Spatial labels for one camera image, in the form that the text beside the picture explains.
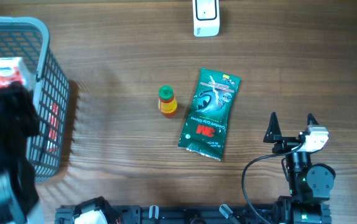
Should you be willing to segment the orange sauce bottle green cap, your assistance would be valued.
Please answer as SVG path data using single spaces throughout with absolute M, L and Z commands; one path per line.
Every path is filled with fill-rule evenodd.
M 164 85 L 159 89 L 159 111 L 166 117 L 174 116 L 177 112 L 177 100 L 171 86 Z

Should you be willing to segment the green 3M gloves packet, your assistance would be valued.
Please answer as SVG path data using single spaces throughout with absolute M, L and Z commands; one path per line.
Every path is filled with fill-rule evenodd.
M 240 77 L 202 68 L 178 147 L 221 160 Z

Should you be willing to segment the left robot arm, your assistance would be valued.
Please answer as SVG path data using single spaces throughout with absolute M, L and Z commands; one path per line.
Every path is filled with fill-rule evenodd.
M 27 160 L 32 138 L 49 139 L 40 127 L 30 92 L 18 82 L 0 88 L 0 223 L 43 223 L 35 169 Z

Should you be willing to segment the small red white carton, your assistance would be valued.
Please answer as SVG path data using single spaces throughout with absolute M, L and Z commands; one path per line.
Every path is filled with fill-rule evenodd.
M 22 57 L 0 58 L 0 88 L 19 82 L 31 91 L 35 87 L 34 75 L 27 68 Z

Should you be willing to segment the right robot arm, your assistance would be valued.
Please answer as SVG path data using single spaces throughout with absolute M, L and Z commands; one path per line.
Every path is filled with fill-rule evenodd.
M 289 183 L 289 196 L 280 196 L 272 206 L 272 223 L 332 222 L 329 205 L 330 191 L 336 173 L 330 166 L 313 164 L 311 155 L 321 151 L 329 138 L 325 126 L 310 113 L 307 127 L 297 137 L 284 137 L 275 112 L 271 114 L 264 143 L 273 143 L 273 155 L 284 156 L 281 166 Z

